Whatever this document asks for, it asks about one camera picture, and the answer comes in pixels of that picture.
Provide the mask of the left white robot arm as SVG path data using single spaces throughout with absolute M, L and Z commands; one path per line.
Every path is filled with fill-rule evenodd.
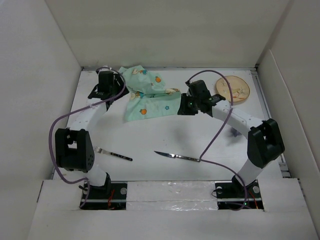
M 54 135 L 55 164 L 58 169 L 80 171 L 83 180 L 94 187 L 95 194 L 107 198 L 111 194 L 109 175 L 95 163 L 95 152 L 91 141 L 92 130 L 111 104 L 129 91 L 121 75 L 107 73 L 98 78 L 87 97 L 86 106 L 75 110 L 79 113 L 68 128 L 59 128 Z

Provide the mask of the green cartoon print cloth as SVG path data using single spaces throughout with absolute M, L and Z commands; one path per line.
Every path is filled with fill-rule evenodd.
M 124 119 L 127 122 L 176 115 L 181 104 L 181 91 L 167 88 L 159 73 L 146 70 L 141 65 L 121 67 L 119 72 L 129 90 Z

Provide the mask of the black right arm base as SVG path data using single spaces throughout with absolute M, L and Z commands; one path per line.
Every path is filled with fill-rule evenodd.
M 245 190 L 241 183 L 236 183 L 234 177 L 230 181 L 216 181 L 215 189 L 211 196 L 217 199 L 219 210 L 263 210 L 260 186 L 257 180 L 246 186 Z

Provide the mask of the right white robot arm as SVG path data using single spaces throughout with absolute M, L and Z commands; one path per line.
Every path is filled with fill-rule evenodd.
M 253 117 L 231 106 L 231 103 L 219 94 L 198 100 L 183 93 L 178 114 L 194 116 L 199 111 L 212 118 L 226 121 L 247 139 L 247 160 L 234 175 L 231 184 L 232 193 L 237 197 L 243 197 L 249 192 L 249 185 L 257 179 L 263 169 L 285 151 L 278 123 L 272 118 L 262 120 Z

